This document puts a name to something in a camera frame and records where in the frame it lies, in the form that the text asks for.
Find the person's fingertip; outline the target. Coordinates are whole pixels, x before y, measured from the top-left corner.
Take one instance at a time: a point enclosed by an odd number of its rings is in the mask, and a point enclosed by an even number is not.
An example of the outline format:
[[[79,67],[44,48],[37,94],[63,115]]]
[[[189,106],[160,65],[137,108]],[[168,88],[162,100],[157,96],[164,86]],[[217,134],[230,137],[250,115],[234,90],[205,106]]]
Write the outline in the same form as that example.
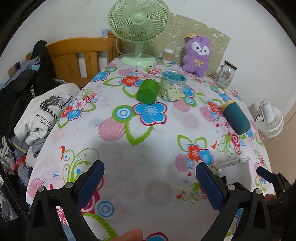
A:
[[[113,239],[113,241],[142,241],[143,233],[139,228],[130,230],[121,236]]]

